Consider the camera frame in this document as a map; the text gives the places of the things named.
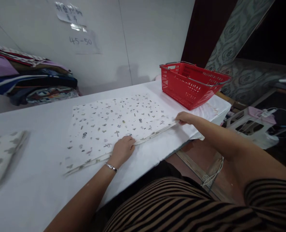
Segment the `white printed fabric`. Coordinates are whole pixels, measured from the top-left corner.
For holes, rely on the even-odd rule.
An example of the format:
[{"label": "white printed fabric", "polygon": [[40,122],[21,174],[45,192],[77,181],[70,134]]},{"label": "white printed fabric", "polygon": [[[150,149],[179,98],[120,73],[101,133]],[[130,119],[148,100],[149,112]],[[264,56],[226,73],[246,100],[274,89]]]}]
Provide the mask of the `white printed fabric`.
[{"label": "white printed fabric", "polygon": [[0,136],[0,182],[8,169],[12,156],[21,149],[26,138],[26,131]]},{"label": "white printed fabric", "polygon": [[75,106],[62,162],[66,174],[108,159],[123,136],[140,144],[175,125],[174,119],[147,94]]}]

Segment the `basket handle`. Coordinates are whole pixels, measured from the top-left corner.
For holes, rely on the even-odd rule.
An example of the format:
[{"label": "basket handle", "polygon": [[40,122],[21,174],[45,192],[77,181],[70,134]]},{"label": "basket handle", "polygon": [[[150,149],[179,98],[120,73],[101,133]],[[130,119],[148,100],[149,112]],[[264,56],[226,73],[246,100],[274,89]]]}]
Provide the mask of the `basket handle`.
[{"label": "basket handle", "polygon": [[169,62],[169,63],[165,63],[165,64],[161,64],[159,65],[161,68],[165,68],[166,70],[170,70],[168,69],[167,67],[164,67],[163,65],[168,65],[168,64],[174,64],[174,63],[187,63],[187,64],[190,64],[192,66],[196,66],[195,64],[191,64],[189,62],[186,62],[186,61],[174,61],[174,62]]},{"label": "basket handle", "polygon": [[[189,63],[189,62],[186,62],[186,61],[169,62],[169,63],[161,64],[161,65],[159,65],[159,66],[160,66],[161,68],[165,68],[166,70],[170,70],[170,69],[168,69],[167,67],[164,67],[163,65],[175,64],[175,63],[187,63],[187,64],[189,64],[189,65],[196,66],[196,64],[192,64],[192,63]],[[202,84],[202,85],[209,86],[209,87],[214,87],[214,86],[217,86],[217,85],[222,85],[222,84],[225,84],[225,83],[228,83],[228,82],[231,81],[231,78],[230,78],[230,79],[228,79],[227,81],[220,82],[220,83],[217,83],[217,84],[215,84],[215,85],[208,85],[208,84],[204,84],[204,83],[202,83],[202,82],[196,81],[196,80],[194,80],[194,79],[191,79],[190,77],[186,77],[186,78],[188,78],[188,79],[190,79],[190,80],[192,80],[192,81],[198,82],[198,83],[200,83],[200,84]]]}]

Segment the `gray patterned fabric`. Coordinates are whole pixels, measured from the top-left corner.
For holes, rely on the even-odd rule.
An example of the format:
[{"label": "gray patterned fabric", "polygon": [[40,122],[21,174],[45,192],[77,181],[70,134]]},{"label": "gray patterned fabric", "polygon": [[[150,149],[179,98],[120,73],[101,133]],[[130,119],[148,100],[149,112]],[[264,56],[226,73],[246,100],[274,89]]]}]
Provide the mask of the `gray patterned fabric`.
[{"label": "gray patterned fabric", "polygon": [[230,75],[232,81],[222,88],[228,97],[245,104],[252,104],[264,95],[270,87],[268,84],[286,73],[275,71],[270,67],[258,67],[256,63],[245,64],[234,60],[252,31],[263,18],[274,0],[239,0],[233,10],[206,69]]}]

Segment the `plaid fabric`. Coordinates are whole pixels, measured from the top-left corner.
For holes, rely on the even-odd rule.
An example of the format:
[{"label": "plaid fabric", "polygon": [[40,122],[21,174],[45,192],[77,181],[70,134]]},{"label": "plaid fabric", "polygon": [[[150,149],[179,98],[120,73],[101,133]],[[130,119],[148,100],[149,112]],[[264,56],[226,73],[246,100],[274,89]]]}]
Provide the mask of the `plaid fabric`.
[{"label": "plaid fabric", "polygon": [[4,46],[0,46],[0,56],[11,61],[33,67],[42,63],[44,60],[47,60],[40,56],[29,55]]}]

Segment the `red plastic basket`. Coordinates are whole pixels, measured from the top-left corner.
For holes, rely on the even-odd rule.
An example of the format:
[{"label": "red plastic basket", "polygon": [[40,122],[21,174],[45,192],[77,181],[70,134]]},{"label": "red plastic basket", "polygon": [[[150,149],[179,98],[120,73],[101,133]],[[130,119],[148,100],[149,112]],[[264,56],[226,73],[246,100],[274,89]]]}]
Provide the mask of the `red plastic basket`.
[{"label": "red plastic basket", "polygon": [[230,76],[197,67],[188,62],[172,62],[160,65],[162,91],[188,110],[207,102]]}]

